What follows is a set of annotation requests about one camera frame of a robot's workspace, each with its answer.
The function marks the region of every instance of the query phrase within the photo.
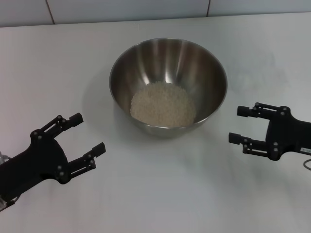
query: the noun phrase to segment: rice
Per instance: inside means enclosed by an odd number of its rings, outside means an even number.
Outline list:
[[[191,125],[196,110],[188,93],[172,83],[149,83],[132,98],[131,116],[162,127]]]

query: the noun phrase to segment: bowl rim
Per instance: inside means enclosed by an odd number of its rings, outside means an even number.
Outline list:
[[[198,121],[198,122],[195,122],[191,125],[188,125],[188,126],[182,126],[182,127],[164,127],[164,126],[157,126],[157,125],[149,125],[145,122],[142,122],[134,117],[131,116],[131,114],[128,114],[127,112],[125,112],[121,106],[119,105],[119,103],[116,101],[113,93],[112,93],[112,90],[111,90],[111,76],[112,76],[112,71],[114,70],[115,68],[115,65],[118,63],[118,61],[123,57],[124,54],[126,54],[129,50],[131,50],[132,48],[142,44],[142,43],[145,43],[145,42],[148,42],[148,41],[152,41],[152,40],[160,40],[160,39],[166,39],[166,40],[179,40],[179,41],[182,41],[182,42],[187,42],[187,43],[190,43],[190,44],[195,44],[196,46],[199,46],[201,47],[203,50],[205,50],[207,53],[209,53],[217,62],[218,64],[220,65],[220,68],[222,69],[223,73],[225,74],[225,94],[224,94],[224,97],[221,101],[221,103],[219,104],[219,106],[214,110],[214,112],[212,112],[210,115],[208,115],[206,118]],[[223,65],[220,63],[220,61],[217,59],[217,57],[212,54],[209,50],[207,50],[206,48],[204,48],[203,46],[197,44],[197,43],[194,43],[192,41],[188,41],[188,40],[185,40],[185,39],[176,39],[176,38],[171,38],[171,37],[159,37],[159,38],[153,38],[153,39],[149,39],[149,40],[144,40],[144,41],[141,41],[133,46],[131,46],[130,48],[128,48],[126,51],[124,51],[118,58],[117,60],[114,62],[112,68],[111,68],[111,71],[110,71],[110,75],[109,75],[109,89],[110,89],[110,94],[114,100],[114,102],[118,105],[119,108],[122,109],[122,111],[127,115],[129,116],[131,119],[133,119],[134,121],[136,121],[137,123],[139,124],[143,124],[145,126],[148,126],[148,127],[153,127],[153,128],[159,128],[159,129],[168,129],[168,130],[178,130],[178,129],[185,129],[185,128],[189,128],[189,127],[194,127],[195,125],[200,125],[201,123],[203,123],[204,121],[206,121],[208,118],[210,118],[212,115],[215,114],[215,112],[218,111],[218,109],[222,106],[226,96],[227,96],[227,91],[228,91],[228,79],[227,79],[227,75],[226,75],[226,72],[225,72],[225,69],[223,67]]]

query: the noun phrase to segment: white table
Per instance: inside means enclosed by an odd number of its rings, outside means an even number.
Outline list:
[[[2,233],[309,233],[309,158],[277,162],[228,143],[264,140],[268,121],[236,116],[257,101],[311,121],[311,13],[0,29],[0,150],[24,151],[58,114],[85,122],[57,140],[69,161],[100,142],[97,168],[66,185],[48,180],[0,213]],[[220,110],[203,127],[156,140],[124,118],[109,73],[130,46],[156,37],[193,41],[228,76]]]

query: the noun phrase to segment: tile grout line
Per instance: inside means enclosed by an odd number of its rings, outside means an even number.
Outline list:
[[[48,0],[45,0],[45,3],[46,3],[46,5],[47,5],[47,7],[48,7],[48,10],[49,10],[49,13],[50,13],[50,16],[51,16],[52,23],[55,24],[54,18],[53,18],[53,15],[52,15],[52,12],[51,12],[49,3],[48,3]]]
[[[208,0],[208,8],[207,8],[206,17],[208,17],[209,7],[210,7],[210,0]]]

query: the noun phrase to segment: robotic hand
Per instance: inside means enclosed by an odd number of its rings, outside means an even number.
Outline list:
[[[14,158],[0,156],[0,211],[13,205],[22,193],[43,180],[54,179],[66,184],[72,178],[96,168],[94,157],[106,152],[104,143],[68,162],[64,151],[54,139],[61,132],[82,122],[80,113],[69,117],[69,120],[58,116],[30,134],[31,143],[24,152]]]
[[[295,119],[289,107],[256,103],[252,109],[239,106],[238,116],[270,120],[265,142],[229,133],[229,142],[242,144],[243,153],[268,157],[274,161],[289,151],[311,155],[311,123]],[[304,167],[310,169],[306,162]]]

